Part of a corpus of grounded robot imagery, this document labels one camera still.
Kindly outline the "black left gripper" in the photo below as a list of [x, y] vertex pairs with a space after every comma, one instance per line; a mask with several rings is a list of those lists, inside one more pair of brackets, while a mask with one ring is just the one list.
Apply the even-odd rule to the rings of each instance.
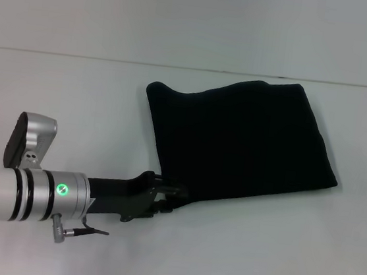
[[126, 180], [93, 177], [88, 181], [93, 202], [87, 213], [119, 214], [121, 222], [172, 212], [174, 207], [167, 200], [155, 201], [158, 193], [180, 199], [189, 196], [184, 184], [152, 171], [145, 171], [138, 177]]

